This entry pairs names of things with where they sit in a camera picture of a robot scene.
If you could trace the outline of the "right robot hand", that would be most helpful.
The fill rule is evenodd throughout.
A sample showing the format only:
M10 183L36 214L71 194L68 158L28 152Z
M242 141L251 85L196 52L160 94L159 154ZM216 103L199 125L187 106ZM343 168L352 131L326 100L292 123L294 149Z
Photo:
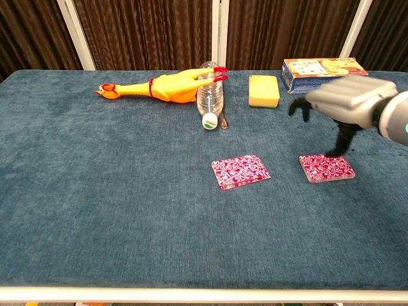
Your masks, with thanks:
M339 127L335 148L326 157L344 155L358 131L377 128L379 134L381 118L389 119L386 107L398 95L397 85L391 81L369 76L345 76L323 84L320 88L306 93L289 104L288 115L296 109L302 110L307 122L310 111L315 110L330 117Z

